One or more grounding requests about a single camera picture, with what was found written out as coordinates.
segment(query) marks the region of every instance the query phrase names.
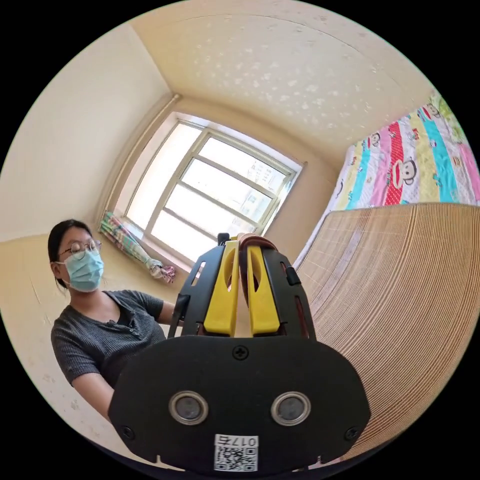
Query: tied curtain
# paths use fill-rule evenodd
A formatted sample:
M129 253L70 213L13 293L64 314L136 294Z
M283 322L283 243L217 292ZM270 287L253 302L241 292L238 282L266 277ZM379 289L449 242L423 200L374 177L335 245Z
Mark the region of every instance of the tied curtain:
M101 220L99 232L109 239L119 250L141 262L150 275L171 284L175 279L175 267L152 258L137 242L120 219L111 211L106 211Z

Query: gray shirt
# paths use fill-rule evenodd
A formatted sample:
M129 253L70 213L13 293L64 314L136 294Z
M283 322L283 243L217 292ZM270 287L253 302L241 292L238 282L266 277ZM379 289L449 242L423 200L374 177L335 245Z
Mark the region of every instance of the gray shirt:
M134 355L165 340L156 321L163 300L133 290L105 293L120 308L118 322L93 320L69 305L53 324L51 344L70 384L80 375L98 373L115 388L121 371Z

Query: face mask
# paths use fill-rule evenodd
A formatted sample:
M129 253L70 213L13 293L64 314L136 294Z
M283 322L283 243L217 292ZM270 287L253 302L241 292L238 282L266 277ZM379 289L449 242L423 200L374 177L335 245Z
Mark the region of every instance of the face mask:
M98 253L86 250L81 260L72 255L58 263L66 266L70 277L69 285L78 292L93 292L99 287L104 274L104 263Z

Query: window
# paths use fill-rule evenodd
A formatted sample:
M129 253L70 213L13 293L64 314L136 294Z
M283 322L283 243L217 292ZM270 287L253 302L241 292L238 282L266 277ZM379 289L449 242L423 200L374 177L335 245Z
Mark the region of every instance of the window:
M224 132L178 120L126 209L134 234L192 265L217 234L263 234L298 172Z

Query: striped bedspread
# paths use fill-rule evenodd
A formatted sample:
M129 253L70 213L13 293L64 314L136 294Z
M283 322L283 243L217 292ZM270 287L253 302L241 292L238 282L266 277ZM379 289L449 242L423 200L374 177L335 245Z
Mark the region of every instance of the striped bedspread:
M431 202L480 206L474 154L437 92L425 105L349 147L328 207L294 266L303 261L331 211Z

